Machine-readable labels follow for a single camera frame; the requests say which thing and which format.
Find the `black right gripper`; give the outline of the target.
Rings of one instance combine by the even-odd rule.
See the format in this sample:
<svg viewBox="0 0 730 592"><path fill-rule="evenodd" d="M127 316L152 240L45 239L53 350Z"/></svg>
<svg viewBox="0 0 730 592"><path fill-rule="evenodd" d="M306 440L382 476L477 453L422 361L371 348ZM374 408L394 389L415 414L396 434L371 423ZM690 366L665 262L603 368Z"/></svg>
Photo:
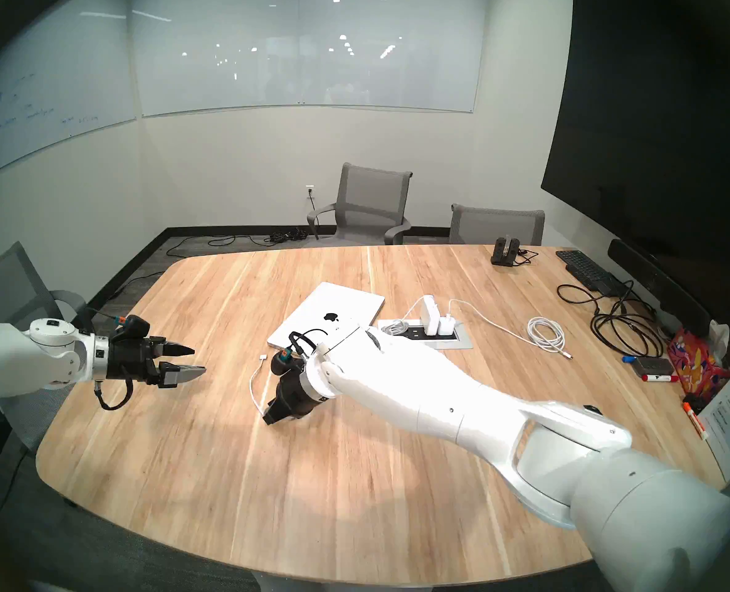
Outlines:
<svg viewBox="0 0 730 592"><path fill-rule="evenodd" d="M298 370L289 370L280 376L275 398L267 403L262 412L262 419L268 420L268 426L289 417L301 419L319 404L306 392L302 378L303 374Z"/></svg>

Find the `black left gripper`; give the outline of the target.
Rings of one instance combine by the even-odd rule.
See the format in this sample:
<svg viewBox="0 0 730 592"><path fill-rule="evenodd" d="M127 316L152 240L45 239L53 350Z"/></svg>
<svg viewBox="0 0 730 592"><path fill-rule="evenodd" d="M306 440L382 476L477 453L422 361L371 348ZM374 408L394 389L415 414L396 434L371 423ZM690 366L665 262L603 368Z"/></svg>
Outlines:
<svg viewBox="0 0 730 592"><path fill-rule="evenodd" d="M109 339L107 379L125 380L127 377L148 385L160 385L161 389L176 388L193 381L206 372L200 365L176 365L162 362L160 371L155 359L183 357L195 354L191 347L168 341L165 337Z"/></svg>

